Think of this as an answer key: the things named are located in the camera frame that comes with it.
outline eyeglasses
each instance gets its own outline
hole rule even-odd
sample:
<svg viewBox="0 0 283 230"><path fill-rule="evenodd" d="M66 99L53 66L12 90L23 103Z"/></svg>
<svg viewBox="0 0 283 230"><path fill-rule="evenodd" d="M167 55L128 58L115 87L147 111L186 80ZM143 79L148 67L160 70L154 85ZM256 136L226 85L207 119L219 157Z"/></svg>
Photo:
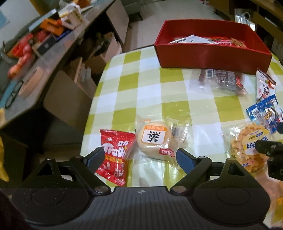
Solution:
<svg viewBox="0 0 283 230"><path fill-rule="evenodd" d="M10 94L10 96L8 97L8 99L7 99L7 101L6 101L5 109L8 109L8 108L11 107L11 105L13 104L14 100L16 99L16 97L17 97L17 95L18 95L18 93L19 93L19 91L20 91L22 85L23 85L23 81L19 81L19 82L15 85L15 87L14 87L12 93Z"/></svg>

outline snack package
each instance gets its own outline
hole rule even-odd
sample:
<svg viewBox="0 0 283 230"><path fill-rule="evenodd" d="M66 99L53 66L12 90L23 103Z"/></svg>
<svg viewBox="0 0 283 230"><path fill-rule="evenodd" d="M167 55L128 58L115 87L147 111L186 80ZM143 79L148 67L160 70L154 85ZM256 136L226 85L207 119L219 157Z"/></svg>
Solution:
<svg viewBox="0 0 283 230"><path fill-rule="evenodd" d="M206 84L209 84L211 87L232 90L237 94L246 94L243 79L243 75L239 72L201 69L198 82L200 88L204 88Z"/></svg>
<svg viewBox="0 0 283 230"><path fill-rule="evenodd" d="M245 122L223 129L224 140L229 144L227 157L235 158L248 172L262 168L268 157L255 149L257 140L271 141L268 124L264 120Z"/></svg>
<svg viewBox="0 0 283 230"><path fill-rule="evenodd" d="M256 99L264 100L275 94L276 82L261 70L256 71Z"/></svg>
<svg viewBox="0 0 283 230"><path fill-rule="evenodd" d="M127 158L135 134L108 129L101 129L100 133L105 159L96 173L118 186L124 186L127 182Z"/></svg>
<svg viewBox="0 0 283 230"><path fill-rule="evenodd" d="M226 46L235 46L231 39L227 37L212 37L212 41Z"/></svg>
<svg viewBox="0 0 283 230"><path fill-rule="evenodd" d="M275 94L250 106L246 112L252 121L264 118L270 125L272 133L276 132L277 124L283 122L283 111L278 105Z"/></svg>
<svg viewBox="0 0 283 230"><path fill-rule="evenodd" d="M188 123L174 119L136 120L136 139L140 150L150 158L172 161L178 148L184 147Z"/></svg>

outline screw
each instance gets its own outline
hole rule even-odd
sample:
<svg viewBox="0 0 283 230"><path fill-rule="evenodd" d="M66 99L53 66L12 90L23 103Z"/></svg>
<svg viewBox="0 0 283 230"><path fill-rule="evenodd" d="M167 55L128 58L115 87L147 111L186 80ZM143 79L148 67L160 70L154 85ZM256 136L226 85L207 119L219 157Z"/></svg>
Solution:
<svg viewBox="0 0 283 230"><path fill-rule="evenodd" d="M172 190L173 190L174 192L176 192L176 193L183 193L183 192L185 192L187 189L186 189L186 187L184 187L184 186L177 185L177 186L173 187Z"/></svg>
<svg viewBox="0 0 283 230"><path fill-rule="evenodd" d="M108 191L108 188L104 185L100 185L100 186L95 187L94 191L98 193L105 193Z"/></svg>

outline blue snack package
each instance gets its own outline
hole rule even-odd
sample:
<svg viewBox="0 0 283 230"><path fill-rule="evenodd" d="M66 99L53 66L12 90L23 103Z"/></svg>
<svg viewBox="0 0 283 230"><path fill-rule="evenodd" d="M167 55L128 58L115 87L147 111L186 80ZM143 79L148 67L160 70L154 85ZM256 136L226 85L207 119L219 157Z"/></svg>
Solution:
<svg viewBox="0 0 283 230"><path fill-rule="evenodd" d="M248 107L248 108L246 109L246 112L247 112L247 114L248 114L248 117L249 117L252 121L257 120L257 119L263 117L262 114L261 114L261 112L260 112L260 108L259 108L259 106L258 106L257 103L255 103L254 105Z"/></svg>
<svg viewBox="0 0 283 230"><path fill-rule="evenodd" d="M283 122L282 109L278 105L275 94L246 109L249 118L256 121L264 118L270 125L271 132L277 130L277 124Z"/></svg>
<svg viewBox="0 0 283 230"><path fill-rule="evenodd" d="M265 120L270 124L274 133L277 130L277 124L283 122L282 109L278 105L275 94L258 103L260 112Z"/></svg>

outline white snack bag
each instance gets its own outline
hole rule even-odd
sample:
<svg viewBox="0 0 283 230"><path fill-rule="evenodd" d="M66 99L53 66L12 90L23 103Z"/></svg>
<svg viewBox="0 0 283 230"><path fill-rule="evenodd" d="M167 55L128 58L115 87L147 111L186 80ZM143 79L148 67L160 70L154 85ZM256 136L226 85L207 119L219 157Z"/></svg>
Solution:
<svg viewBox="0 0 283 230"><path fill-rule="evenodd" d="M256 71L256 99L260 101L275 94L276 82L261 70Z"/></svg>

